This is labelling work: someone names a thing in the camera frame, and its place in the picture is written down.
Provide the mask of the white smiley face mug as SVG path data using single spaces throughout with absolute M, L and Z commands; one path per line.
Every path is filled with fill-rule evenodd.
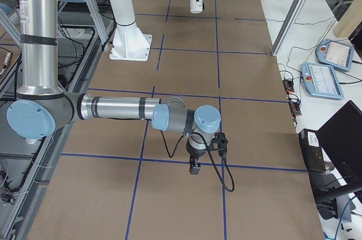
M 195 0 L 189 0 L 190 13 L 192 14 L 200 14 L 204 11 L 204 1 L 199 0 L 196 3 Z

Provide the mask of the black laptop computer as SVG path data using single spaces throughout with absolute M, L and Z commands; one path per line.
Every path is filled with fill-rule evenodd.
M 361 109 L 349 100 L 317 131 L 304 128 L 298 133 L 305 166 L 309 172 L 325 171 L 322 151 L 347 182 L 337 188 L 314 190 L 322 203 L 350 193 L 361 195 Z

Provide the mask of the near blue teach pendant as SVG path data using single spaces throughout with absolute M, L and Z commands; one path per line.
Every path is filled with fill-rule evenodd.
M 340 83 L 332 66 L 304 62 L 301 74 L 307 92 L 313 97 L 342 100 Z

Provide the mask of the blue teach pendant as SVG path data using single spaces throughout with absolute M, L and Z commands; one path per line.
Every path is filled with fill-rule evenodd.
M 301 74 L 307 92 L 313 97 L 342 100 L 340 83 L 332 66 L 304 62 Z
M 351 69 L 354 51 L 351 45 L 327 38 L 316 47 L 316 57 L 320 63 L 347 72 Z

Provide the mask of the far blue teach pendant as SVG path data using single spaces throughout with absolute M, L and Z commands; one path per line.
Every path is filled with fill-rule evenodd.
M 316 47 L 316 57 L 320 63 L 347 72 L 351 69 L 354 51 L 351 45 L 327 38 Z

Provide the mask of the wooden plank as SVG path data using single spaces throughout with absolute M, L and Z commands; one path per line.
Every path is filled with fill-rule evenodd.
M 344 13 L 333 32 L 338 38 L 348 38 L 361 23 L 362 19 L 362 1 L 354 0 L 347 11 Z

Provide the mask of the grey aluminium frame post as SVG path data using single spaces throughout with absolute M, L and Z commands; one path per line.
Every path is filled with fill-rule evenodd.
M 286 15 L 286 18 L 281 26 L 281 29 L 277 35 L 274 45 L 271 50 L 271 55 L 276 56 L 281 49 L 283 42 L 286 40 L 287 34 L 294 24 L 299 12 L 303 8 L 306 0 L 293 0 L 291 7 Z

